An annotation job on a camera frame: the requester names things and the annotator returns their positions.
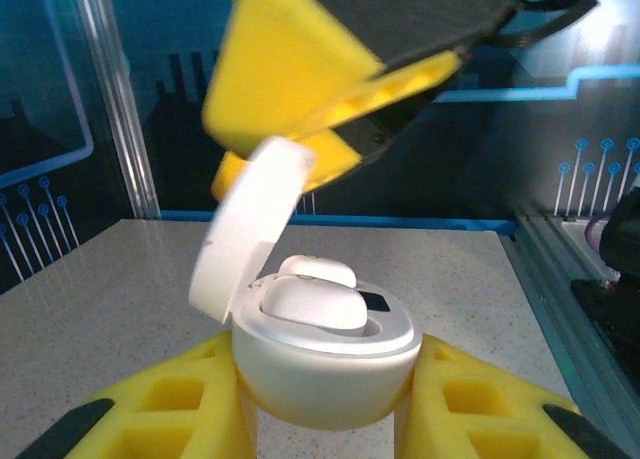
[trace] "black machine part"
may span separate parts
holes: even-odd
[[[553,404],[543,409],[589,459],[631,459],[583,416]]]
[[[602,231],[600,256],[629,280],[640,281],[640,187],[622,196],[611,213]]]
[[[468,51],[474,46],[526,47],[571,26],[598,4],[597,0],[430,1],[427,14],[423,0],[321,0],[323,7],[384,59],[384,74],[443,50],[454,50],[462,64],[443,84],[338,126],[334,132],[362,156],[349,176],[385,154],[440,93],[455,85],[464,65],[472,60]],[[534,29],[501,33],[522,11],[560,14]]]
[[[64,459],[114,404],[104,398],[70,410],[16,459]]]

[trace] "open lid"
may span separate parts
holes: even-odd
[[[295,209],[314,163],[310,149],[266,139],[218,206],[196,263],[189,302],[224,323],[258,276]]]

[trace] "earbud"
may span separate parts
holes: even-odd
[[[276,278],[265,291],[262,312],[345,336],[362,336],[367,324],[367,305],[360,293],[306,275]]]
[[[315,256],[291,256],[284,260],[278,276],[311,276],[325,281],[337,282],[347,287],[356,287],[353,270],[338,261]]]

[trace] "black cable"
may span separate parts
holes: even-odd
[[[509,49],[515,47],[526,47],[531,44],[535,44],[536,42],[540,42],[541,40],[546,39],[547,37],[561,31],[562,29],[569,27],[598,5],[598,0],[547,0],[537,1],[532,4],[534,6],[537,5],[537,7],[541,8],[549,8],[556,7],[562,1],[567,1],[572,5],[564,14],[549,21],[548,23],[529,31],[517,32],[512,34],[495,34],[493,36],[487,37],[482,43],[488,46]],[[526,3],[524,2],[523,9],[527,10]],[[546,11],[561,9],[562,8],[542,10]]]
[[[587,241],[587,244],[591,249],[593,249],[598,253],[600,252],[600,241],[596,240],[596,238],[593,237],[593,229],[594,227],[596,227],[596,224],[598,224],[600,221],[603,221],[609,217],[611,217],[611,213],[608,211],[598,214],[596,216],[593,216],[587,223],[587,227],[585,227],[584,229],[585,241]]]

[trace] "table surface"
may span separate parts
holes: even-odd
[[[187,303],[206,228],[121,221],[0,296],[0,458],[92,393],[223,330]],[[496,234],[291,226],[264,271],[293,254],[349,264],[423,332],[568,396]],[[327,433],[261,413],[259,457],[388,459],[392,418]]]

